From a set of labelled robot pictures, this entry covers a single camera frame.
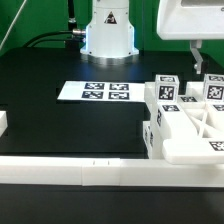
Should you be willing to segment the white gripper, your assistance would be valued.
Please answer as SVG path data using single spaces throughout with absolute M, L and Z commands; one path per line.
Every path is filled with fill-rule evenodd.
M 163 40 L 191 40 L 194 69 L 200 74 L 201 40 L 224 39 L 224 0 L 160 0 L 157 33 Z

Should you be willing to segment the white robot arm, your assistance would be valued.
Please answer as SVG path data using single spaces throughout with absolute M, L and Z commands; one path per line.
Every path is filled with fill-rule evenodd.
M 199 49 L 204 40 L 224 39 L 224 0 L 160 0 L 156 31 L 163 40 L 188 40 L 197 73 L 204 71 Z M 84 34 L 83 58 L 121 64 L 139 54 L 129 21 L 129 0 L 92 0 Z

